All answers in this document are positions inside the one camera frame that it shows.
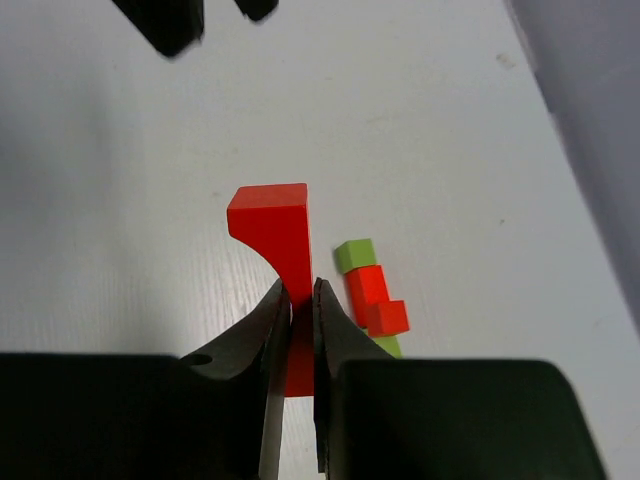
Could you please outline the green rectangular block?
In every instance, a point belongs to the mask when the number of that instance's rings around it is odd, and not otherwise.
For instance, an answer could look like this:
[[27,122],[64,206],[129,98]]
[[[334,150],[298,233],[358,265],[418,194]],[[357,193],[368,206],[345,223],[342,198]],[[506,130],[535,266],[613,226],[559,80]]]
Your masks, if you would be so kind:
[[391,336],[383,336],[383,337],[372,337],[370,339],[380,348],[382,348],[386,353],[391,355],[394,358],[402,358],[403,354],[401,351],[401,347],[396,335]]

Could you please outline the green cube block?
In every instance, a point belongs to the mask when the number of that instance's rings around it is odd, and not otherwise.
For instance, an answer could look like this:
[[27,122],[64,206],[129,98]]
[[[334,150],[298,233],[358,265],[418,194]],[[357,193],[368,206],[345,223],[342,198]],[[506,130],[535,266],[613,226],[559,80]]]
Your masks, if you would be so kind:
[[340,274],[377,263],[373,241],[370,238],[345,241],[335,248],[334,259]]

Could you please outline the red arch block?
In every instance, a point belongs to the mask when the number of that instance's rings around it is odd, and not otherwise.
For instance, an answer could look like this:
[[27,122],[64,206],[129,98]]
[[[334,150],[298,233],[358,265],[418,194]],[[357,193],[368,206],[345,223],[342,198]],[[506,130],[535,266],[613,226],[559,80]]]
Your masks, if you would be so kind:
[[276,271],[292,309],[286,395],[314,394],[311,303],[313,277],[305,183],[244,186],[227,207],[231,237],[253,249]]

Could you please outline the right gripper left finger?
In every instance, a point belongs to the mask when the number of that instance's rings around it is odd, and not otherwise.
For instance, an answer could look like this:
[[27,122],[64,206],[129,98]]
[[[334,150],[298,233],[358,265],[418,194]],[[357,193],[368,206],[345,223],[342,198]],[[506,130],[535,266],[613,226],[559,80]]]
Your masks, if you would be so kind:
[[5,479],[274,479],[290,302],[281,282],[181,357],[5,353]]

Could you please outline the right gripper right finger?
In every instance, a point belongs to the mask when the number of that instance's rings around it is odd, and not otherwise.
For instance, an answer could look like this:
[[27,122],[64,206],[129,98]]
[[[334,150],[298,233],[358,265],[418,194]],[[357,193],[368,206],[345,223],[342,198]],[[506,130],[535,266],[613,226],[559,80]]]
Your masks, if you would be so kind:
[[328,479],[603,479],[571,384],[534,359],[397,359],[315,283],[314,422]]

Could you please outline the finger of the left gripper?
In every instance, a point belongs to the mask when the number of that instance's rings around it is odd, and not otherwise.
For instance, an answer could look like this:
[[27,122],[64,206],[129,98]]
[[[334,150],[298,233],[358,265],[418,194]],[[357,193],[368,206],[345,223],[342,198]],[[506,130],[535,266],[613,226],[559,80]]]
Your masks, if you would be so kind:
[[263,21],[278,7],[278,0],[236,0],[241,13],[251,21]]
[[176,58],[204,36],[202,0],[113,0],[152,47]]

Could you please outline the orange rectangular block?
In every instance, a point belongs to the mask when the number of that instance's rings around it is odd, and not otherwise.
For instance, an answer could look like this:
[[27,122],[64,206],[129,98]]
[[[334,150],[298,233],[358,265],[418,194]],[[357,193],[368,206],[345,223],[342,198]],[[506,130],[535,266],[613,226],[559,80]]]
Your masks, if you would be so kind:
[[381,265],[355,268],[345,274],[345,280],[355,322],[366,328],[368,306],[390,299],[384,270]]

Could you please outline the small red cube block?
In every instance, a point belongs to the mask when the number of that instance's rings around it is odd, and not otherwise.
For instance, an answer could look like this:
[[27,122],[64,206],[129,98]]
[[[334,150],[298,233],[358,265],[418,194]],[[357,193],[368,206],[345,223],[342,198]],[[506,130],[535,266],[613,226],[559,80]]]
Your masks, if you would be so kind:
[[410,330],[406,304],[403,300],[388,300],[368,305],[366,327],[371,337],[387,337]]

